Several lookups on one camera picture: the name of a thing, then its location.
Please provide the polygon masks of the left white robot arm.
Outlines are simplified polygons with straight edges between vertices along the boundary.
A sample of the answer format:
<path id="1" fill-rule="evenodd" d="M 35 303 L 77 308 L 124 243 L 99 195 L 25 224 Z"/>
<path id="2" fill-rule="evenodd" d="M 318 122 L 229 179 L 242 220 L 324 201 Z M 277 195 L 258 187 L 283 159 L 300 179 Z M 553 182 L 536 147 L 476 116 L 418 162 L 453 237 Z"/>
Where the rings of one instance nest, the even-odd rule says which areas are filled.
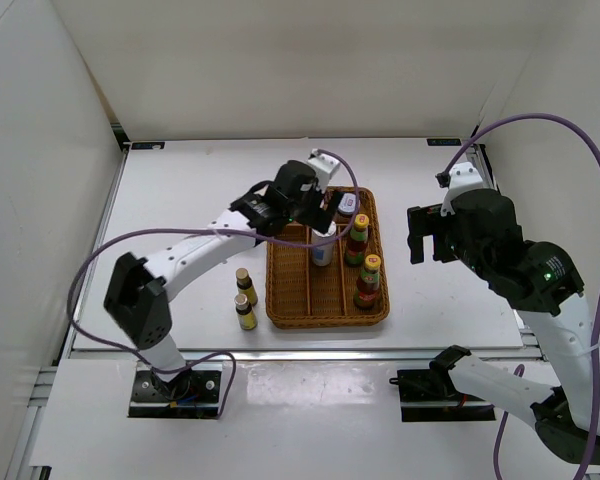
<path id="1" fill-rule="evenodd" d="M 190 283 L 225 260 L 250 250 L 297 222 L 328 231 L 340 194 L 325 196 L 341 163 L 314 151 L 308 160 L 289 160 L 275 178 L 234 200 L 204 230 L 146 257 L 119 257 L 104 308 L 155 372 L 155 388 L 168 400 L 186 395 L 190 377 L 170 331 L 171 301 Z"/>

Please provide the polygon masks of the red sauce bottle yellow cap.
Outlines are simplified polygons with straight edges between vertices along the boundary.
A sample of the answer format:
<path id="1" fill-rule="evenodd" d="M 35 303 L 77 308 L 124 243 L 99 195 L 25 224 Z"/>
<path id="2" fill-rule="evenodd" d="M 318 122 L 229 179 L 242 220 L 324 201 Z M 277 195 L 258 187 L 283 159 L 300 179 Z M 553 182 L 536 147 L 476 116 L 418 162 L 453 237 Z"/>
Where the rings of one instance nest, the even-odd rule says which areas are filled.
<path id="1" fill-rule="evenodd" d="M 370 309 L 375 304 L 380 289 L 381 266 L 382 260 L 379 255 L 370 254 L 365 257 L 353 296 L 353 301 L 358 308 Z"/>

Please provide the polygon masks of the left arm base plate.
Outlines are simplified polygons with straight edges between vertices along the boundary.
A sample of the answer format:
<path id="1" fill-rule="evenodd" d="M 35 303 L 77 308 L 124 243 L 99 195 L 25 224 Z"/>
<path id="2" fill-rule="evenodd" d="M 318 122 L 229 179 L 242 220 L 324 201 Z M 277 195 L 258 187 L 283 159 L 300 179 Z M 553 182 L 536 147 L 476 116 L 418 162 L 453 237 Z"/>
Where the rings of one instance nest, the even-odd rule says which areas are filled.
<path id="1" fill-rule="evenodd" d="M 216 419 L 220 410 L 222 368 L 192 369 L 184 378 L 163 384 L 149 370 L 137 370 L 127 416 L 140 419 Z"/>

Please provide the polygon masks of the silver cap shaker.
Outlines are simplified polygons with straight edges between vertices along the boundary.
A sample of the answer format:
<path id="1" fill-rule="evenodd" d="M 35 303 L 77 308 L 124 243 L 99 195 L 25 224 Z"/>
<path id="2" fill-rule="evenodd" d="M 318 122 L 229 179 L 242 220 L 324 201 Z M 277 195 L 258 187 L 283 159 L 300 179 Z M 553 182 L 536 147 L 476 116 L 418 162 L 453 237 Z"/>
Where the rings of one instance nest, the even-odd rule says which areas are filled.
<path id="1" fill-rule="evenodd" d="M 337 225 L 331 222 L 329 229 L 321 233 L 316 229 L 311 230 L 311 260 L 318 267 L 328 266 L 333 259 L 335 237 L 337 236 Z"/>

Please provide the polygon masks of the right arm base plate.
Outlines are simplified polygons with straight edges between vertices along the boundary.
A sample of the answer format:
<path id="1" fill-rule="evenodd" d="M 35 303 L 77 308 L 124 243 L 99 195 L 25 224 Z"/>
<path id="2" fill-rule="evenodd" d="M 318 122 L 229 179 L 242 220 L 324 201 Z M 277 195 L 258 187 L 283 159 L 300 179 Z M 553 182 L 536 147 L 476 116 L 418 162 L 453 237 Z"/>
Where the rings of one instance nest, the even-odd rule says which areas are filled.
<path id="1" fill-rule="evenodd" d="M 494 407 L 473 395 L 447 390 L 428 369 L 402 369 L 389 379 L 398 390 L 403 423 L 491 422 Z"/>

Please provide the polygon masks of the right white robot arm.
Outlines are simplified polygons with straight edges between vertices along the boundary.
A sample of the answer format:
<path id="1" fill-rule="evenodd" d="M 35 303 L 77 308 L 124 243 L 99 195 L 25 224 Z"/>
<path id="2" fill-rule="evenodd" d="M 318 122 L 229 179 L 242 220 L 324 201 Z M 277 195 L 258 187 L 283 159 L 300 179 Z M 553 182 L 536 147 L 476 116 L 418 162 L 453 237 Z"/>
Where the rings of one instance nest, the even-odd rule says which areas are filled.
<path id="1" fill-rule="evenodd" d="M 580 463 L 592 413 L 593 321 L 569 254 L 524 239 L 513 202 L 492 189 L 465 192 L 450 206 L 411 207 L 407 222 L 411 262 L 423 262 L 424 239 L 432 237 L 434 260 L 461 261 L 518 313 L 559 380 L 551 386 L 518 378 L 453 345 L 429 364 L 432 393 L 490 402 L 533 428 L 554 455 Z"/>

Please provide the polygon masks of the white lid jar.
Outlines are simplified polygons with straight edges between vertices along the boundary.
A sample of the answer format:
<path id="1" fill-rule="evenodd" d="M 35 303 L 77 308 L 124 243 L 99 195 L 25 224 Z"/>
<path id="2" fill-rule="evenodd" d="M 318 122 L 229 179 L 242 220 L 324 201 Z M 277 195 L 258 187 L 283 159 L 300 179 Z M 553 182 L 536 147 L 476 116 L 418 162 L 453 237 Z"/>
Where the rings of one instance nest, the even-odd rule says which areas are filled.
<path id="1" fill-rule="evenodd" d="M 338 223 L 348 223 L 356 215 L 356 195 L 354 193 L 344 193 L 336 211 L 335 221 Z"/>

